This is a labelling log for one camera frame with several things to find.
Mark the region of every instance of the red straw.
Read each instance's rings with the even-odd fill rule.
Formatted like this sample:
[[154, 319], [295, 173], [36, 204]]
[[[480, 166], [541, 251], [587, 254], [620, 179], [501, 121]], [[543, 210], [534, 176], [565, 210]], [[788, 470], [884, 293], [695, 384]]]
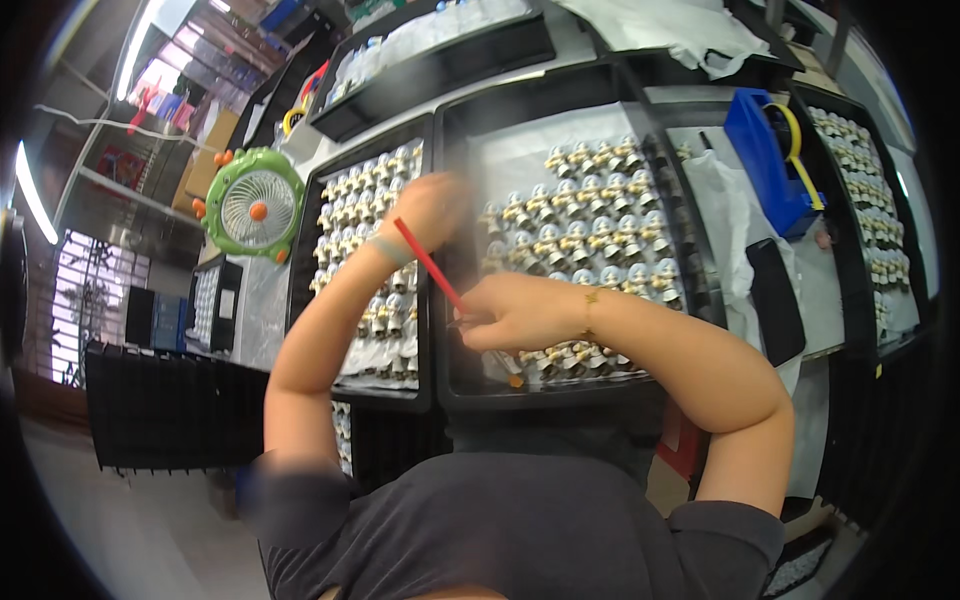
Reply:
[[420, 245], [420, 242], [417, 241], [417, 238], [414, 237], [414, 234], [410, 232], [410, 229], [407, 228], [401, 219], [394, 219], [394, 225], [396, 225], [396, 228], [403, 236], [403, 239], [407, 240], [407, 244], [410, 245], [410, 249], [414, 251], [417, 259], [423, 263], [423, 266], [426, 267], [426, 270], [430, 273], [430, 276], [432, 276], [434, 281], [437, 282], [437, 285], [440, 286], [440, 289], [444, 291], [446, 297], [449, 298], [450, 302], [457, 307], [457, 310], [460, 311], [460, 314], [466, 315], [469, 311], [467, 310], [467, 307], [464, 306], [464, 301], [460, 300], [460, 297], [457, 296], [457, 293], [453, 291], [453, 286], [450, 285], [450, 282], [447, 281], [446, 277], [444, 277], [444, 274], [441, 273], [440, 267], [437, 266], [437, 263], [430, 258], [430, 254], [426, 253], [426, 250], [423, 249], [423, 246]]

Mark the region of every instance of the gray bracelet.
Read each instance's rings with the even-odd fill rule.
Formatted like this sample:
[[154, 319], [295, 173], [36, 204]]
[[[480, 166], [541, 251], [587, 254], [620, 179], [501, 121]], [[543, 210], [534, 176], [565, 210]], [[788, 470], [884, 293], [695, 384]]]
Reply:
[[405, 266], [415, 258], [413, 251], [411, 251], [409, 248], [398, 246], [397, 244], [391, 242], [390, 240], [386, 240], [379, 235], [369, 237], [367, 238], [367, 241], [377, 247], [381, 252], [386, 254], [387, 257], [393, 260], [398, 267]]

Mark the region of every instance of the gray t-shirt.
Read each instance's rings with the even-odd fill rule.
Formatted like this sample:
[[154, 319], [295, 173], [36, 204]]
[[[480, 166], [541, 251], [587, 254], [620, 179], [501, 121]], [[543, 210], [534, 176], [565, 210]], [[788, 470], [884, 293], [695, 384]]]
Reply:
[[[271, 527], [282, 538], [322, 519], [312, 503], [283, 504]], [[351, 500], [318, 546], [282, 549], [271, 537], [261, 534], [275, 600], [335, 586], [348, 600], [403, 599], [465, 584], [510, 600], [743, 599], [759, 596], [783, 525], [736, 502], [691, 502], [664, 520], [634, 480], [595, 459], [454, 453]]]

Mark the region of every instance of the woman's hand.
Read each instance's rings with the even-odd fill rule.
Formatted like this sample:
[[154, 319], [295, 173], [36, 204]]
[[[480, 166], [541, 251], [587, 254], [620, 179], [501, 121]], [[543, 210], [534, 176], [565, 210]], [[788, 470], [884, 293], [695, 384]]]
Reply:
[[406, 248], [406, 240], [394, 225], [399, 217], [420, 245], [432, 252], [460, 226], [468, 197], [467, 185], [453, 174], [433, 173], [415, 179], [403, 188], [378, 234]]
[[542, 350], [578, 339], [586, 330], [585, 295], [596, 288], [548, 277], [499, 273], [464, 294], [470, 312], [492, 314], [495, 323], [461, 329], [473, 350]]

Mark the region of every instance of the yellow tape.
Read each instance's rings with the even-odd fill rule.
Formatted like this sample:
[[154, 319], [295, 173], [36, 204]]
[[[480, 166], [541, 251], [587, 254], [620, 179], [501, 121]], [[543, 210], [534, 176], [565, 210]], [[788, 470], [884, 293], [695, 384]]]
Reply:
[[291, 108], [283, 115], [283, 134], [290, 135], [290, 132], [297, 125], [297, 122], [306, 116], [306, 110], [303, 108]]
[[800, 176], [800, 181], [804, 183], [806, 193], [810, 195], [810, 200], [813, 202], [813, 209], [823, 210], [824, 203], [820, 200], [820, 194], [817, 193], [817, 188], [813, 186], [813, 180], [810, 178], [810, 175], [807, 174], [806, 167], [804, 167], [803, 162], [800, 160], [800, 121], [797, 120], [797, 116], [793, 111], [784, 105], [779, 105], [774, 102], [766, 105], [764, 108], [767, 107], [776, 107], [783, 113], [787, 127], [790, 128], [790, 152], [787, 153], [785, 160], [790, 162], [793, 168], [797, 170], [797, 175]]

